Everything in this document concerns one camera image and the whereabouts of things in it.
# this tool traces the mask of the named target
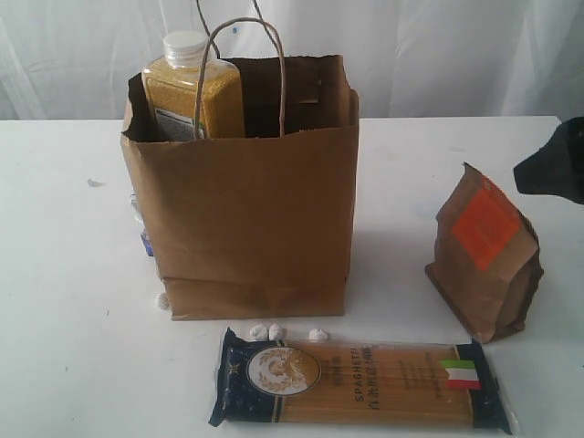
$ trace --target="gold emblem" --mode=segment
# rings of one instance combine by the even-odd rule
[[[289,347],[263,349],[249,361],[249,380],[271,395],[294,395],[310,388],[320,377],[318,362],[304,351]]]

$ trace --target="spaghetti package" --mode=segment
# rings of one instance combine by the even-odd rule
[[[209,423],[321,422],[511,433],[478,343],[246,342],[227,330]]]

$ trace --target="brown paper bag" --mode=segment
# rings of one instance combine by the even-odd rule
[[[544,272],[531,223],[468,164],[436,219],[426,273],[470,334],[488,342],[523,330]]]
[[[173,319],[341,315],[359,100],[342,58],[229,59],[245,139],[160,142],[140,76],[121,145]]]

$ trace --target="italian flag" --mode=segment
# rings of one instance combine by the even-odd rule
[[[441,360],[440,364],[448,372],[446,388],[453,390],[480,390],[481,382],[472,360]]]

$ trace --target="white bottle cap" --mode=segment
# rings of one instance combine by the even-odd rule
[[[201,63],[207,35],[194,30],[172,32],[163,39],[164,58],[173,67],[196,67]]]

